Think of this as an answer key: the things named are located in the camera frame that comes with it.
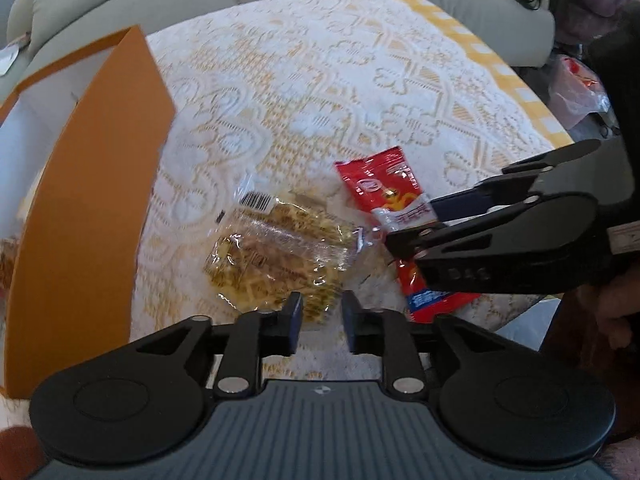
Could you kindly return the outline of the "clear bag yellow twisted snacks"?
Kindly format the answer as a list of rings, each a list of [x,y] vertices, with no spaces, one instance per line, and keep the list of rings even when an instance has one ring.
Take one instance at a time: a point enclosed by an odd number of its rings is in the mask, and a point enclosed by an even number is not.
[[[280,311],[303,295],[303,323],[329,321],[353,266],[381,244],[377,226],[338,216],[318,198],[246,174],[217,219],[204,272],[216,296],[239,313]]]

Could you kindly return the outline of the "white papers on sofa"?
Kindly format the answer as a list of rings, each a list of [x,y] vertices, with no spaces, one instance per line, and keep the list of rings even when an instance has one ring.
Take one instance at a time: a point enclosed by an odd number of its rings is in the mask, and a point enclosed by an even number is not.
[[[25,49],[30,43],[30,33],[25,32],[22,36],[18,36],[16,39],[9,42],[0,51],[0,76],[6,76],[9,73],[12,65],[21,53],[21,50]]]

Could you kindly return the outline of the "clear plastic bag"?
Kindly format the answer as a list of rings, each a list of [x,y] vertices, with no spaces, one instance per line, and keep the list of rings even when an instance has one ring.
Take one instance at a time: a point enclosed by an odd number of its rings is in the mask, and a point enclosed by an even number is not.
[[[565,130],[589,114],[606,113],[610,101],[598,76],[584,63],[559,55],[548,88],[548,109]]]

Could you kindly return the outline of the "white lace tablecloth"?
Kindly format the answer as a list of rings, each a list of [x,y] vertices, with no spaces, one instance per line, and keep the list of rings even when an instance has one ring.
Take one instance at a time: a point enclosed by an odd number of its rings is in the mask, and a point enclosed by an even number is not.
[[[149,175],[136,242],[104,304],[134,336],[187,315],[229,321],[203,262],[216,215],[248,174],[354,203],[341,160],[399,146],[424,190],[446,194],[570,143],[514,71],[426,0],[262,0],[150,36],[116,32],[24,81],[1,107],[1,233],[23,237],[18,205],[52,181],[52,148],[114,62],[104,94],[119,158]]]

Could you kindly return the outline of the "orange cardboard box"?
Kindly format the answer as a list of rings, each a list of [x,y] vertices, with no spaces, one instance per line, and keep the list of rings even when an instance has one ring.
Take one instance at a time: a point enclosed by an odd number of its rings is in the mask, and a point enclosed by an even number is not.
[[[1,392],[126,344],[140,235],[175,105],[130,27],[27,77],[1,107]]]

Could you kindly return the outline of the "red spicy snack packet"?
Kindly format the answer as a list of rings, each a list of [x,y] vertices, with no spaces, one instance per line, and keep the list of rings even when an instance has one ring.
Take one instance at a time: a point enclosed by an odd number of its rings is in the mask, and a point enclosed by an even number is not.
[[[437,223],[427,195],[398,146],[334,166],[358,208],[370,214],[385,234]],[[436,315],[452,313],[478,298],[472,292],[435,292],[412,260],[396,258],[394,263],[413,321],[432,322]]]

